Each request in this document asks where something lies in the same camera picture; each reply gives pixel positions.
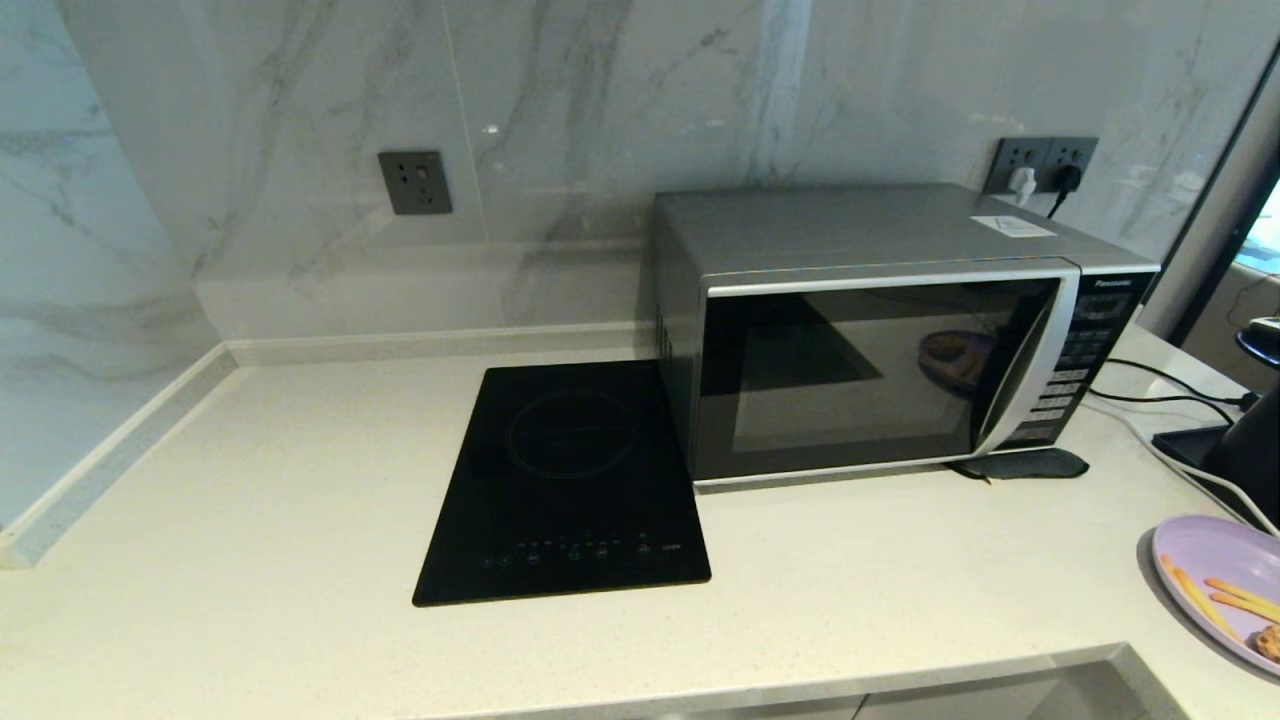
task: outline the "oven mitt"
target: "oven mitt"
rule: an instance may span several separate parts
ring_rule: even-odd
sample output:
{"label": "oven mitt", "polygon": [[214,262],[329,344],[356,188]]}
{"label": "oven mitt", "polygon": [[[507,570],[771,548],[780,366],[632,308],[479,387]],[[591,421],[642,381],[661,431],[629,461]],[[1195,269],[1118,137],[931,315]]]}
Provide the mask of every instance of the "oven mitt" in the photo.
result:
{"label": "oven mitt", "polygon": [[975,480],[1011,480],[1015,478],[1079,478],[1089,464],[1074,452],[1059,447],[987,455],[973,460],[947,462],[956,473]]}

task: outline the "marble wall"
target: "marble wall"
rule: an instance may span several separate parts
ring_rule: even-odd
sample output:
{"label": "marble wall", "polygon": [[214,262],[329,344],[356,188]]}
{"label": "marble wall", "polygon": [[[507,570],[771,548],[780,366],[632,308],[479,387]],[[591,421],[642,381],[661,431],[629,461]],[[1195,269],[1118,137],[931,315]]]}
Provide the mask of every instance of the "marble wall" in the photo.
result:
{"label": "marble wall", "polygon": [[[59,3],[227,338],[634,319],[657,190],[977,187],[1009,135],[1100,136],[1059,217],[1161,258],[1280,28],[1274,0]],[[452,215],[390,214],[375,154],[416,147]]]}
{"label": "marble wall", "polygon": [[0,8],[0,527],[218,336],[49,0]]}

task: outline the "induction cooktop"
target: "induction cooktop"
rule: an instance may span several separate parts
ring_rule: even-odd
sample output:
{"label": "induction cooktop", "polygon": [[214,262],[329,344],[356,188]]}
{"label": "induction cooktop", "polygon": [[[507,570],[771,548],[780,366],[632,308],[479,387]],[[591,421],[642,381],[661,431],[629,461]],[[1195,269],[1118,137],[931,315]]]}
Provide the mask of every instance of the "induction cooktop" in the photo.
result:
{"label": "induction cooktop", "polygon": [[709,579],[657,361],[485,373],[413,605]]}

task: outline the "label sticker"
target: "label sticker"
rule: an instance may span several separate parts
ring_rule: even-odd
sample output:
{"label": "label sticker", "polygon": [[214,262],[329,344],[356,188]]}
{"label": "label sticker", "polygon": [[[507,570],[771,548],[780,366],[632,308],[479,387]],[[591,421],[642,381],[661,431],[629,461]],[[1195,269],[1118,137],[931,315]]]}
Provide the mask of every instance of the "label sticker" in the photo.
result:
{"label": "label sticker", "polygon": [[970,218],[1009,237],[1052,237],[1057,234],[1012,215],[970,215]]}

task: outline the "silver microwave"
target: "silver microwave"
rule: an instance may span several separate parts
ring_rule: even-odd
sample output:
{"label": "silver microwave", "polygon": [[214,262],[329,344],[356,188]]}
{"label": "silver microwave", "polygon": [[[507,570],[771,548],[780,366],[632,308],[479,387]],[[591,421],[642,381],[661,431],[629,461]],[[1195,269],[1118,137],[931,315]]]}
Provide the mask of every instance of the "silver microwave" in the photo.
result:
{"label": "silver microwave", "polygon": [[951,184],[659,193],[653,252],[700,484],[1052,446],[1160,270]]}

